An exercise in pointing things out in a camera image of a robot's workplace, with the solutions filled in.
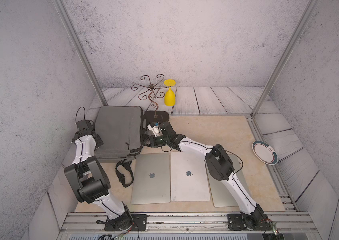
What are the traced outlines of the grey zippered laptop bag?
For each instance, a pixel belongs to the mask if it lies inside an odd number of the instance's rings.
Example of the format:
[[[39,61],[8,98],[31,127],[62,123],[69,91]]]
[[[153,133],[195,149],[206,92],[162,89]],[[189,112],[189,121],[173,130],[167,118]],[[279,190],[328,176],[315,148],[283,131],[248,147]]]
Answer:
[[[116,163],[115,173],[127,188],[134,181],[131,161],[143,146],[144,113],[141,107],[101,107],[96,121],[96,133],[103,141],[95,151],[100,163]]]

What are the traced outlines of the white laptop yellow logo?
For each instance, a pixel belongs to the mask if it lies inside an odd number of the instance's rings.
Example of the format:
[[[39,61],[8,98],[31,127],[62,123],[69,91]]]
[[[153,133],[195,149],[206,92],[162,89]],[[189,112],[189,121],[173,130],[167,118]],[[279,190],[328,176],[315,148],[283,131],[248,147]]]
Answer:
[[[209,184],[203,156],[171,153],[171,201],[208,202]]]

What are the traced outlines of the silver apple laptop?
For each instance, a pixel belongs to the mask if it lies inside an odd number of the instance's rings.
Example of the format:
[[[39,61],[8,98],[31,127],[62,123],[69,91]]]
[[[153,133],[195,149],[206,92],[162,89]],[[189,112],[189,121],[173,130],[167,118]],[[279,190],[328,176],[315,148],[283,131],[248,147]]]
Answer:
[[[232,160],[235,171],[239,170],[242,167],[240,159],[232,154],[228,154],[228,156]],[[224,184],[221,181],[217,181],[216,179],[214,179],[210,175],[209,170],[207,170],[207,175],[214,207],[215,208],[238,207],[236,200],[231,195],[229,190],[224,186]],[[244,178],[243,172],[240,171],[235,176],[238,177],[242,186],[245,188],[247,193],[250,194],[250,190]]]
[[[136,158],[131,204],[170,202],[170,154],[143,154]]]

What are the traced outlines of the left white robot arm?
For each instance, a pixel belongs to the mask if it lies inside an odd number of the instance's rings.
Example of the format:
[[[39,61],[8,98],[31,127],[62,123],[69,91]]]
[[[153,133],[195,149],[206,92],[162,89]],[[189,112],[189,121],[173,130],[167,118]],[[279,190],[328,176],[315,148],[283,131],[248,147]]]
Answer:
[[[64,174],[77,200],[101,208],[112,225],[130,225],[128,207],[111,193],[110,180],[95,156],[96,139],[92,135],[75,136],[73,143],[76,155]]]

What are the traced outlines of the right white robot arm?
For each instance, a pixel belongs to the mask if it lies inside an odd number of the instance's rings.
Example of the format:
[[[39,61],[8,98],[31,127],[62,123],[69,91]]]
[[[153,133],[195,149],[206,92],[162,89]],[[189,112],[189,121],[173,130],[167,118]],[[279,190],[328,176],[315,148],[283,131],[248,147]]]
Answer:
[[[196,154],[205,160],[210,175],[222,182],[236,200],[247,229],[255,230],[258,225],[266,222],[266,214],[240,182],[237,177],[239,170],[235,170],[228,151],[222,145],[210,146],[198,143],[176,133],[170,122],[147,124],[145,135],[143,146],[150,148],[168,146],[172,150]]]

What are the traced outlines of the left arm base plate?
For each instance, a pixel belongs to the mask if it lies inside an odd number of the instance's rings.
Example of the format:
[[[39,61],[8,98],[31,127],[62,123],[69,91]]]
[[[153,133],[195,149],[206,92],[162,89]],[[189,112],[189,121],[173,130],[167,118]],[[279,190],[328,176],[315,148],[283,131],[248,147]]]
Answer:
[[[120,217],[107,220],[105,223],[104,231],[106,232],[144,232],[147,227],[147,218],[145,214],[127,214],[124,213]]]

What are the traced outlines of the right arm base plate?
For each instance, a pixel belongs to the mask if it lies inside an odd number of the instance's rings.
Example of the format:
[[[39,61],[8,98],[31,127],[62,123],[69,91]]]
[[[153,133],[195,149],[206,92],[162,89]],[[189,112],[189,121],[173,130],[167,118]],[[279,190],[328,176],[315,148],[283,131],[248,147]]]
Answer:
[[[249,218],[244,217],[242,214],[228,214],[227,222],[228,229],[231,231],[273,231],[270,221],[265,221],[262,217],[257,224],[254,224]]]

